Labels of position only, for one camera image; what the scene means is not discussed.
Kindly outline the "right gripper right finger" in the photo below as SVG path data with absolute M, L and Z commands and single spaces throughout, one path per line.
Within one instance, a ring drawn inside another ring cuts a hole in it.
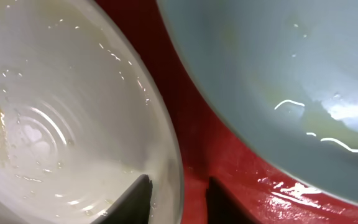
M 208 224 L 260 224 L 216 177 L 209 177 L 206 189 Z

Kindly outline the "light blue plate top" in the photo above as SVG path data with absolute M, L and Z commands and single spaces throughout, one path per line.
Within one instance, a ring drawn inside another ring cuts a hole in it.
M 238 138 L 358 205 L 358 0 L 157 5 L 192 81 Z

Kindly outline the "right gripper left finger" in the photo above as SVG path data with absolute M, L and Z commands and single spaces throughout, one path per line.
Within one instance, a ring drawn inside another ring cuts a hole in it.
M 133 184 L 91 224 L 148 224 L 153 183 L 140 175 Z

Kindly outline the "white cream plate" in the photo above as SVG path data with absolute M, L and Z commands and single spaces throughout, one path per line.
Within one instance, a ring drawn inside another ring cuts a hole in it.
M 0 223 L 99 223 L 143 176 L 180 223 L 181 156 L 137 52 L 94 1 L 0 1 Z

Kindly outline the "red plastic tray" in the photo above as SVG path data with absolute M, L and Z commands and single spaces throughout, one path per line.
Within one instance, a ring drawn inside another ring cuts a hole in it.
M 272 167 L 221 122 L 183 68 L 155 1 L 98 4 L 140 55 L 167 106 L 183 161 L 183 223 L 208 223 L 209 177 L 219 179 L 260 223 L 358 223 L 358 207 Z

